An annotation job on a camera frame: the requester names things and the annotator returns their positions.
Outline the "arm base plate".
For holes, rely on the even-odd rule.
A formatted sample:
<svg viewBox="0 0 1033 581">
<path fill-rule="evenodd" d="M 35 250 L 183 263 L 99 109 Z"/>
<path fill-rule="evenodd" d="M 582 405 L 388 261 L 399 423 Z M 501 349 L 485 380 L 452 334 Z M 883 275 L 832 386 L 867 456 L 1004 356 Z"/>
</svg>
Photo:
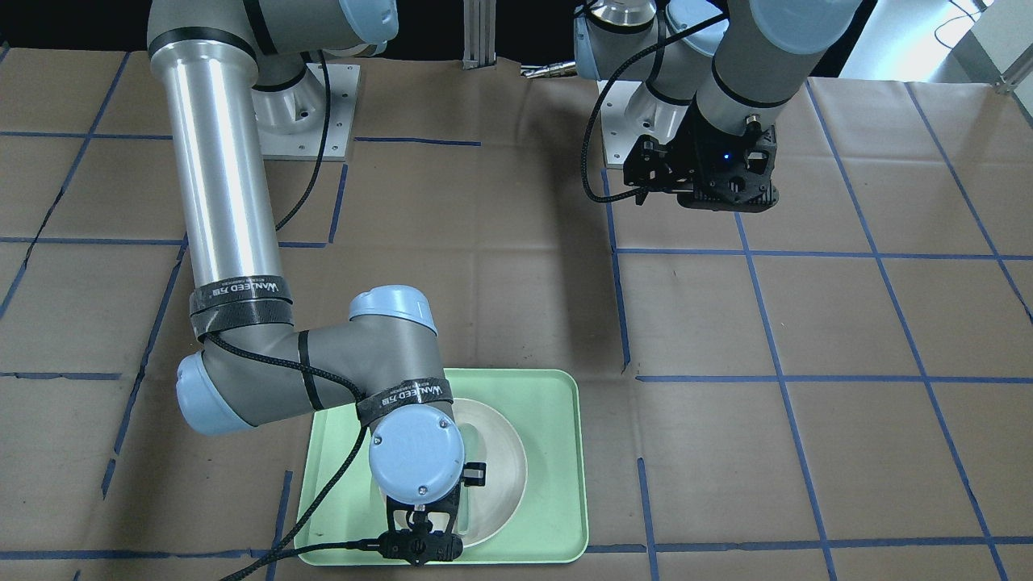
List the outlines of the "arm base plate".
<svg viewBox="0 0 1033 581">
<path fill-rule="evenodd" d="M 645 82 L 615 82 L 599 114 L 606 169 L 622 169 L 635 140 L 641 135 L 664 144 L 669 142 L 685 110 L 653 95 Z"/>
<path fill-rule="evenodd" d="M 267 161 L 343 161 L 357 108 L 358 64 L 307 64 L 294 84 L 252 88 Z"/>
</svg>

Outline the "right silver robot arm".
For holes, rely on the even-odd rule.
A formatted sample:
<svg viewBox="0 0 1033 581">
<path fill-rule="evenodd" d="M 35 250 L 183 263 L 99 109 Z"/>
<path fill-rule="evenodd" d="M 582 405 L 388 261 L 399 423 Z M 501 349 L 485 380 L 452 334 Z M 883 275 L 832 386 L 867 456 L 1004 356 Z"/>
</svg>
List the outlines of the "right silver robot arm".
<svg viewBox="0 0 1033 581">
<path fill-rule="evenodd" d="M 273 56 L 380 45 L 394 1 L 155 1 L 152 71 L 165 86 L 204 350 L 178 365 L 177 397 L 197 433 L 239 433 L 353 403 L 381 491 L 431 504 L 466 463 L 429 301 L 381 286 L 348 322 L 300 332 L 283 277 L 252 89 Z"/>
</svg>

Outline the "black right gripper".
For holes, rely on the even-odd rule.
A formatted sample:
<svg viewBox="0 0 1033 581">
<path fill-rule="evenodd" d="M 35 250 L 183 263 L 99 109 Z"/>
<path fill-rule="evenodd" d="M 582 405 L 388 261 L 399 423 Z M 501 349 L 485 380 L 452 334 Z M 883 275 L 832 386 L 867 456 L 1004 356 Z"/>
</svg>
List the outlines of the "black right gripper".
<svg viewBox="0 0 1033 581">
<path fill-rule="evenodd" d="M 483 461 L 467 461 L 462 466 L 460 475 L 464 487 L 484 487 L 487 485 L 487 463 Z"/>
</svg>

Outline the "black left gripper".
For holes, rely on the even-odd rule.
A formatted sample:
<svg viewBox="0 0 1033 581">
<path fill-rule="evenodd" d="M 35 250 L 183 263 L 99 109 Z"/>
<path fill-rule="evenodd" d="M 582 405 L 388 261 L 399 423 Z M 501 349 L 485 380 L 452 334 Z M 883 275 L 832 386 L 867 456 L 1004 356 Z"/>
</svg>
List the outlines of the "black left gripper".
<svg viewBox="0 0 1033 581">
<path fill-rule="evenodd" d="M 691 102 L 676 133 L 668 143 L 641 135 L 623 163 L 624 183 L 630 186 L 635 205 L 643 205 L 649 194 L 705 194 L 700 162 L 695 151 L 693 122 L 698 106 Z"/>
</svg>

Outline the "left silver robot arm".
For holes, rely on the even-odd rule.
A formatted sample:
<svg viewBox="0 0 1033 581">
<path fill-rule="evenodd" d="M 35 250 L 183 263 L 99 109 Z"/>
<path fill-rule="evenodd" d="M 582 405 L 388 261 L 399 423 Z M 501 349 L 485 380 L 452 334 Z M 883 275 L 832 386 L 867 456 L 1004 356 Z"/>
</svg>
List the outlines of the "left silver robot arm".
<svg viewBox="0 0 1033 581">
<path fill-rule="evenodd" d="M 674 194 L 684 208 L 760 213 L 779 201 L 772 184 L 777 117 L 859 1 L 584 1 L 573 16 L 578 75 L 604 82 L 580 147 L 580 181 L 594 203 Z M 656 115 L 617 158 L 628 189 L 598 195 L 588 156 L 600 113 L 620 80 L 638 83 L 654 109 L 682 109 L 668 130 Z"/>
</svg>

